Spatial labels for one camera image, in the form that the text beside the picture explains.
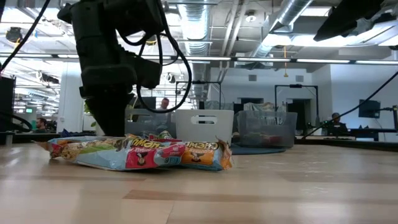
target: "computer monitor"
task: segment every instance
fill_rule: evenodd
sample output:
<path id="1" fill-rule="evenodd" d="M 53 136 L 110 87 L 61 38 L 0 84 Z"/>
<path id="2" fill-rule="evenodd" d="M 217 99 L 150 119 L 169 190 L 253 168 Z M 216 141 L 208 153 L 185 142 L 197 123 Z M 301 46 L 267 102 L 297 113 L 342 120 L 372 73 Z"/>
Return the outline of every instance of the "computer monitor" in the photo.
<path id="1" fill-rule="evenodd" d="M 360 118 L 380 118 L 380 101 L 369 100 L 359 107 Z"/>

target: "blue mat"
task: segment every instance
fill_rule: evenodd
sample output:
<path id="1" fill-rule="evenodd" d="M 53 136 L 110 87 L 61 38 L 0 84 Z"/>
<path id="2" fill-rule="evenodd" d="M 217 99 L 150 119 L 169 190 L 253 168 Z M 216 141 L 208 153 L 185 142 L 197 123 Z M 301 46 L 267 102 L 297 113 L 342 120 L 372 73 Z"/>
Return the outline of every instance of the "blue mat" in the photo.
<path id="1" fill-rule="evenodd" d="M 248 155 L 248 154 L 270 154 L 277 152 L 284 152 L 286 149 L 275 149 L 275 148 L 251 148 L 241 147 L 237 144 L 231 145 L 232 155 Z"/>

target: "black cable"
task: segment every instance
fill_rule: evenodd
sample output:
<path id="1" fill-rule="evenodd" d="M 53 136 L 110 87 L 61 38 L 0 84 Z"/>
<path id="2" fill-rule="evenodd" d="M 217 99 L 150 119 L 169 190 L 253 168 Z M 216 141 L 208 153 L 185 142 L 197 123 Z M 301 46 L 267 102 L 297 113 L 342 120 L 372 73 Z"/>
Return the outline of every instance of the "black cable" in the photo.
<path id="1" fill-rule="evenodd" d="M 143 36 L 141 40 L 138 40 L 137 42 L 131 42 L 129 39 L 127 39 L 126 36 L 120 35 L 122 37 L 122 40 L 125 41 L 125 43 L 131 45 L 131 46 L 140 46 L 142 44 L 145 44 L 147 40 L 150 38 L 148 36 Z"/>
<path id="2" fill-rule="evenodd" d="M 31 125 L 27 120 L 25 120 L 25 119 L 23 119 L 23 118 L 20 118 L 20 117 L 18 117 L 18 116 L 15 116 L 15 115 L 13 115 L 13 114 L 7 114 L 7 113 L 2 112 L 2 111 L 0 111 L 0 115 L 3 115 L 3 116 L 5 116 L 5 117 L 9 117 L 9 118 L 17 119 L 18 121 L 20 121 L 20 122 L 26 124 L 26 126 L 27 126 L 27 128 L 24 128 L 24 127 L 22 127 L 22 126 L 19 126 L 18 124 L 15 124 L 15 123 L 12 122 L 12 121 L 9 121 L 8 119 L 4 119 L 4 118 L 2 118 L 2 117 L 0 116 L 0 119 L 3 119 L 3 120 L 5 120 L 5 121 L 7 121 L 8 123 L 11 123 L 11 124 L 12 124 L 12 128 L 13 128 L 14 130 L 18 130 L 18 131 L 22 131 L 22 132 L 29 132 L 29 131 L 32 131 L 32 125 Z"/>
<path id="3" fill-rule="evenodd" d="M 168 66 L 168 65 L 174 64 L 177 60 L 178 60 L 178 53 L 176 54 L 175 59 L 172 62 L 164 64 L 163 66 Z"/>
<path id="4" fill-rule="evenodd" d="M 302 137 L 302 139 L 305 139 L 306 137 L 310 136 L 311 134 L 313 134 L 315 131 L 319 130 L 320 128 L 323 128 L 324 126 L 326 126 L 327 124 L 331 123 L 333 120 L 338 119 L 344 115 L 347 115 L 351 112 L 353 112 L 354 110 L 358 109 L 361 105 L 363 105 L 364 103 L 368 102 L 372 97 L 374 97 L 374 95 L 376 95 L 378 92 L 380 92 L 380 90 L 382 90 L 389 82 L 391 82 L 391 80 L 393 80 L 396 76 L 398 75 L 398 72 L 396 72 L 395 74 L 393 74 L 393 76 L 391 76 L 383 85 L 381 85 L 374 93 L 372 93 L 372 95 L 370 95 L 366 100 L 362 101 L 362 103 L 360 103 L 358 106 L 354 107 L 353 109 L 339 115 L 337 118 L 333 118 L 331 120 L 329 120 L 328 122 L 323 123 L 321 126 L 317 127 L 315 130 L 313 130 L 312 132 L 306 134 L 305 136 Z"/>
<path id="5" fill-rule="evenodd" d="M 29 28 L 29 30 L 27 31 L 25 37 L 22 39 L 22 41 L 17 45 L 17 47 L 14 49 L 14 51 L 10 54 L 10 56 L 8 56 L 8 58 L 4 61 L 3 65 L 1 66 L 1 71 L 2 72 L 6 66 L 8 65 L 8 63 L 11 61 L 12 58 L 15 57 L 15 55 L 18 53 L 18 51 L 22 48 L 22 46 L 27 42 L 27 39 L 30 37 L 30 35 L 32 35 L 33 31 L 35 30 L 37 24 L 40 21 L 40 18 L 43 16 L 45 9 L 47 8 L 47 6 L 49 5 L 50 0 L 45 0 L 44 5 L 42 10 L 40 10 L 39 15 L 36 17 L 35 21 L 33 22 L 32 26 Z"/>
<path id="6" fill-rule="evenodd" d="M 141 57 L 142 53 L 144 52 L 144 48 L 145 48 L 145 44 L 142 44 L 142 45 L 141 45 L 141 49 L 139 49 L 138 56 Z"/>
<path id="7" fill-rule="evenodd" d="M 160 39 L 160 35 L 156 34 L 156 39 L 157 39 L 157 48 L 159 50 L 159 64 L 163 65 L 163 48 L 162 48 L 162 39 Z M 160 73 L 159 75 L 162 74 L 163 68 L 162 66 L 160 67 Z"/>
<path id="8" fill-rule="evenodd" d="M 148 105 L 146 105 L 146 103 L 144 102 L 144 100 L 142 99 L 142 96 L 141 96 L 141 85 L 140 84 L 137 84 L 137 97 L 138 97 L 138 100 L 140 101 L 141 105 L 145 109 L 147 109 L 147 110 L 149 110 L 149 111 L 151 111 L 153 113 L 169 113 L 169 112 L 173 112 L 176 109 L 180 108 L 182 106 L 182 104 L 185 102 L 185 100 L 187 99 L 189 91 L 191 89 L 191 85 L 192 85 L 192 71 L 191 71 L 191 67 L 189 66 L 187 58 L 185 58 L 184 54 L 180 50 L 180 47 L 178 46 L 177 41 L 174 40 L 174 38 L 172 37 L 172 35 L 170 33 L 169 25 L 167 24 L 166 15 L 164 14 L 163 6 L 162 6 L 161 1 L 160 0 L 156 0 L 156 3 L 157 3 L 157 8 L 158 8 L 158 10 L 160 12 L 160 17 L 161 17 L 162 22 L 163 22 L 163 24 L 165 26 L 164 27 L 164 31 L 166 33 L 166 36 L 169 39 L 170 43 L 173 45 L 173 48 L 175 49 L 177 54 L 181 57 L 181 59 L 184 62 L 185 66 L 187 67 L 187 71 L 188 71 L 187 90 L 185 91 L 184 96 L 182 97 L 181 101 L 177 105 L 175 105 L 171 109 L 161 110 L 161 111 L 154 110 L 154 109 L 148 107 Z"/>

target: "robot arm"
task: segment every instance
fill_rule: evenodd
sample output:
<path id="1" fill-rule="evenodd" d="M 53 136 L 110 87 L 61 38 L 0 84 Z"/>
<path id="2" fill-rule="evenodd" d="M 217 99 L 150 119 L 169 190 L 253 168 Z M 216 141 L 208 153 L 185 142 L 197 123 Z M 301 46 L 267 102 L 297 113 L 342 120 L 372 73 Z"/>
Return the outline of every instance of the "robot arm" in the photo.
<path id="1" fill-rule="evenodd" d="M 141 86 L 159 84 L 162 65 L 124 50 L 116 35 L 117 30 L 127 40 L 144 31 L 139 42 L 129 42 L 141 45 L 164 31 L 164 12 L 157 1 L 83 0 L 67 4 L 58 13 L 75 33 L 83 81 L 80 95 L 107 136 L 124 135 L 124 110 L 132 99 L 132 86 L 137 85 L 139 91 Z"/>

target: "chips bag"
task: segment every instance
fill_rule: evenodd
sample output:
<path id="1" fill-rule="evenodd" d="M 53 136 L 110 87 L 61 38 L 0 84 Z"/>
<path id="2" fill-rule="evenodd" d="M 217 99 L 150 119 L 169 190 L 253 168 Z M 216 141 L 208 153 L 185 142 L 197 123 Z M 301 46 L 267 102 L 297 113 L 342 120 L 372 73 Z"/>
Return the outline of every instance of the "chips bag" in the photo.
<path id="1" fill-rule="evenodd" d="M 226 170 L 232 167 L 232 152 L 224 141 L 186 142 L 181 165 L 192 169 Z"/>
<path id="2" fill-rule="evenodd" d="M 111 170 L 134 170 L 180 164 L 185 145 L 164 146 L 137 136 L 126 138 L 85 136 L 39 143 L 51 158 Z"/>

